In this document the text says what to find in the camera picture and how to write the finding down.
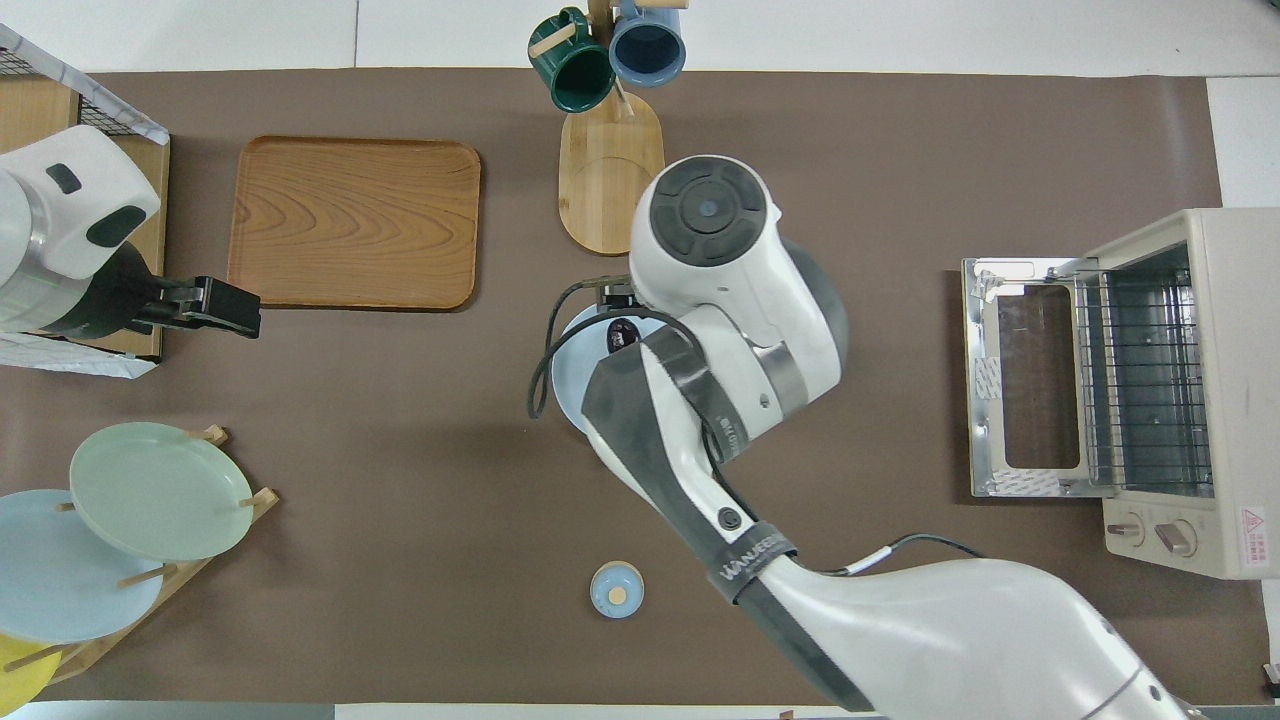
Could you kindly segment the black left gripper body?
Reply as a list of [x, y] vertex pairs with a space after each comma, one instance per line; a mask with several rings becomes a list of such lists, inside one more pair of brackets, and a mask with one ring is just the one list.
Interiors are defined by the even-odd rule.
[[138, 315], [154, 300], [154, 275], [132, 243], [122, 243], [90, 278], [79, 302], [64, 316], [45, 327], [63, 337], [106, 337], [118, 331], [152, 334]]

